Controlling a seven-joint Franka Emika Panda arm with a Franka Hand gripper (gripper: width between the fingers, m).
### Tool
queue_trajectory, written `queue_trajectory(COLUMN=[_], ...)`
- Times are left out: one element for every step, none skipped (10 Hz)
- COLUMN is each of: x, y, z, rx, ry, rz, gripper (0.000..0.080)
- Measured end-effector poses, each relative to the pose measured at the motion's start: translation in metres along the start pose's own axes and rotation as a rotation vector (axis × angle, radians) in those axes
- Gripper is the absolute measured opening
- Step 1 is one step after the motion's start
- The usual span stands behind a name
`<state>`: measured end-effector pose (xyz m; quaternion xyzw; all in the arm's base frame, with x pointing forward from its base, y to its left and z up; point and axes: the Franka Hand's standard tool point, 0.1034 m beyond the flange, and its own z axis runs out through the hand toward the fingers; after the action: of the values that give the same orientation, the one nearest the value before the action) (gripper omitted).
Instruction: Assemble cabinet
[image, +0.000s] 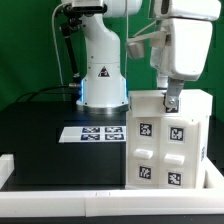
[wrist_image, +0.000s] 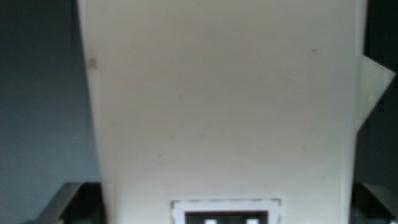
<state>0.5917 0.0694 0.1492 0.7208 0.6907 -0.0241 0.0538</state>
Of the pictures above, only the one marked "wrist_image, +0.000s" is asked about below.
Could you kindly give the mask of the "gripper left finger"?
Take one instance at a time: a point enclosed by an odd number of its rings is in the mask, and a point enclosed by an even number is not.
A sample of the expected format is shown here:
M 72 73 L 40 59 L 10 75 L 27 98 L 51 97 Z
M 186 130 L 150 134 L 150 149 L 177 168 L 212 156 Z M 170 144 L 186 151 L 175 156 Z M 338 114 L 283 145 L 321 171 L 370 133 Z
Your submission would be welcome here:
M 107 224 L 102 184 L 63 185 L 38 217 L 38 224 Z

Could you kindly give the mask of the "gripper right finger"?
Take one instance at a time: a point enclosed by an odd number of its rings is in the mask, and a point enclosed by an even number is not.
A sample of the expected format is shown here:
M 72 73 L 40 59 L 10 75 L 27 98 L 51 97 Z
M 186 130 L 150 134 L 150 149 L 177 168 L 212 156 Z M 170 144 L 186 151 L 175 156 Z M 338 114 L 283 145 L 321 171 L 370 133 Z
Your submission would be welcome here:
M 398 224 L 398 197 L 381 185 L 354 184 L 351 224 Z

